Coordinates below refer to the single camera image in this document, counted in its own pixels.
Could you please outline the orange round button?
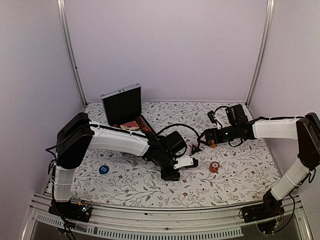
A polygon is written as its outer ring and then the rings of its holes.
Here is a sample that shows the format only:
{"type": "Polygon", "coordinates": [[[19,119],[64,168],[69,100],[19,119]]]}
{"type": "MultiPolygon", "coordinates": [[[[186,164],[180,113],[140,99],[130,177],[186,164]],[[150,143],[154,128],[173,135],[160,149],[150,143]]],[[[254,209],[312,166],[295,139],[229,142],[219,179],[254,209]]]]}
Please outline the orange round button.
{"type": "Polygon", "coordinates": [[[216,143],[214,143],[214,142],[212,142],[212,144],[209,146],[210,148],[216,148],[218,145],[216,144],[216,143]]]}

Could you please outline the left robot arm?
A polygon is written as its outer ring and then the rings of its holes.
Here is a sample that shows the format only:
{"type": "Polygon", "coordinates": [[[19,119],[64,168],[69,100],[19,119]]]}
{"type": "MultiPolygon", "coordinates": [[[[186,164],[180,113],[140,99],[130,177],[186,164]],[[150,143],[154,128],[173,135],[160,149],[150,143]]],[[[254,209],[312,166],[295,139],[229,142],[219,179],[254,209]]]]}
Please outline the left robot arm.
{"type": "Polygon", "coordinates": [[[190,156],[180,153],[185,147],[186,143],[177,131],[167,136],[152,131],[130,131],[91,121],[87,113],[80,112],[56,136],[54,207],[63,217],[74,213],[74,205],[69,202],[73,176],[87,150],[108,150],[141,157],[160,167],[163,180],[177,181],[179,169],[193,164],[190,156]]]}

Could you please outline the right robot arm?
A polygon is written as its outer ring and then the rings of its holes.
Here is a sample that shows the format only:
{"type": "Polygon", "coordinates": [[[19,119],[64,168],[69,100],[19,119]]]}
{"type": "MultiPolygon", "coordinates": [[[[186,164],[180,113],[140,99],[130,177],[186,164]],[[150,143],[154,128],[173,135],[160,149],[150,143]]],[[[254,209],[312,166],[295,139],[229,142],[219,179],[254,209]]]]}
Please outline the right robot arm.
{"type": "Polygon", "coordinates": [[[302,117],[255,119],[241,125],[208,128],[198,140],[210,146],[236,139],[289,139],[298,142],[297,160],[285,175],[270,189],[272,197],[280,201],[320,164],[320,119],[310,112],[302,117]]]}

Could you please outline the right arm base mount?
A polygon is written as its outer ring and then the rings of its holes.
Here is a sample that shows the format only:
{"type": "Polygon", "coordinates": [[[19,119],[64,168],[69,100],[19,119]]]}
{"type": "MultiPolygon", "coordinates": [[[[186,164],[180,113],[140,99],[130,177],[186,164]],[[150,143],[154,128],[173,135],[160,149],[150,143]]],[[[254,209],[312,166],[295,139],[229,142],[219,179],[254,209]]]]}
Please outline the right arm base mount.
{"type": "Polygon", "coordinates": [[[245,206],[240,209],[239,217],[245,223],[262,221],[257,224],[257,229],[265,235],[276,232],[284,217],[282,201],[264,200],[261,204],[245,206]]]}

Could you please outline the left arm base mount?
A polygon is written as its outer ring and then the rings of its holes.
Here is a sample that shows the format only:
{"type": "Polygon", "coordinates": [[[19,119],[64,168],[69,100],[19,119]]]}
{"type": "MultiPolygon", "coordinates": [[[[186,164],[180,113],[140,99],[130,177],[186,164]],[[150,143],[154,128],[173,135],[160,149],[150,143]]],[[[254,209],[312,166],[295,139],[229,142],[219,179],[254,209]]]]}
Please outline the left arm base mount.
{"type": "Polygon", "coordinates": [[[58,202],[53,198],[48,212],[64,220],[88,223],[92,215],[92,205],[83,200],[78,203],[71,202],[70,200],[58,202]]]}

